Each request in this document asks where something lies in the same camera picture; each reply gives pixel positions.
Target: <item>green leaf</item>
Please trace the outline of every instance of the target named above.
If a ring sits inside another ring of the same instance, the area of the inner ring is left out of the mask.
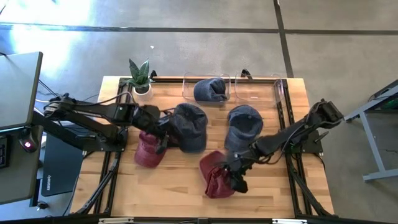
[[[132,78],[130,78],[129,80],[126,80],[126,83],[132,84],[133,87],[138,86],[137,82]]]
[[[145,85],[147,83],[147,81],[148,81],[148,77],[141,76],[141,77],[138,77],[137,84],[138,85]]]
[[[131,59],[129,59],[129,62],[130,62],[131,76],[133,78],[136,78],[139,75],[139,69],[138,69],[137,65]]]
[[[137,78],[137,84],[138,85],[142,85],[143,82],[144,82],[144,77],[138,77]]]
[[[139,76],[148,77],[148,73],[149,73],[149,59],[147,59],[147,60],[141,65],[141,68],[139,69]]]

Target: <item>white pot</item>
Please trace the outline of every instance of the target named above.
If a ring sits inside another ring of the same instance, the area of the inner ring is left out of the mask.
[[[133,88],[134,99],[137,101],[149,101],[154,97],[152,86],[149,84],[149,90],[146,93],[137,93],[136,88]]]

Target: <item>baseball cap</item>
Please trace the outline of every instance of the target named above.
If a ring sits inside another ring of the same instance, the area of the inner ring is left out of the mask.
[[[139,133],[137,150],[134,155],[135,162],[148,168],[157,167],[166,153],[166,151],[159,155],[155,153],[158,143],[159,139],[157,137],[141,131]]]
[[[181,103],[170,119],[181,151],[202,152],[206,149],[207,117],[203,110],[189,103]]]
[[[241,105],[228,113],[229,129],[224,147],[230,151],[244,151],[262,130],[262,117],[249,105]]]
[[[193,97],[196,101],[225,101],[227,100],[225,95],[225,81],[222,78],[201,80],[193,87]]]
[[[200,172],[206,181],[205,194],[209,198],[225,198],[235,193],[231,188],[229,171],[219,166],[224,160],[224,154],[214,151],[199,162]]]

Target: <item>gray metal frame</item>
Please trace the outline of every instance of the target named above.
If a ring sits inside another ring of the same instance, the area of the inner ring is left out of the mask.
[[[374,159],[376,161],[377,167],[379,168],[379,172],[374,172],[368,175],[363,175],[363,180],[365,182],[369,182],[370,180],[377,180],[383,179],[388,177],[397,177],[398,176],[398,169],[391,169],[386,170],[384,167],[383,161],[381,159],[379,149],[377,148],[377,144],[374,140],[375,136],[372,133],[372,130],[369,125],[369,121],[367,119],[367,110],[371,110],[375,107],[380,107],[389,99],[389,96],[393,96],[398,93],[398,86],[391,88],[390,90],[386,91],[385,93],[381,94],[377,98],[371,100],[370,102],[366,103],[365,105],[361,106],[360,108],[354,110],[351,114],[344,117],[344,120],[349,123],[355,118],[361,118],[363,128],[365,130],[366,136],[368,137],[368,141],[370,147],[373,152]]]

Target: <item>desk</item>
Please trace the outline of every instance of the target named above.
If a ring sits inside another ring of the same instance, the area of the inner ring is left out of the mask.
[[[116,95],[119,79],[120,77],[103,78],[99,93],[100,101]],[[294,117],[298,121],[309,110],[304,81],[301,78],[291,78],[287,82]],[[256,85],[260,86],[253,88],[267,91],[265,85]],[[181,96],[181,83],[153,83],[153,90],[155,97],[147,104],[156,105],[161,110],[187,102]],[[205,184],[200,175],[198,161],[214,150],[224,152],[223,144],[228,130],[226,117],[236,105],[234,88],[232,88],[231,99],[224,107],[201,107],[209,120],[206,151],[202,154],[184,154],[178,148],[168,149],[163,161],[155,169],[134,163],[139,130],[130,128],[126,151],[122,154],[119,166],[111,215],[113,217],[293,217],[284,158],[275,165],[255,164],[245,176],[249,187],[246,194],[236,192],[233,196],[223,199],[210,199],[204,194]],[[275,106],[257,102],[255,108],[264,118],[261,134],[278,132],[280,124]],[[102,152],[94,152],[83,161],[71,212],[81,208],[97,187],[103,157]],[[304,154],[303,164],[308,187],[323,207],[333,213],[325,172],[319,158]],[[107,193],[108,190],[105,189],[103,198],[107,197]],[[299,190],[298,199],[300,208],[304,211],[303,196]]]

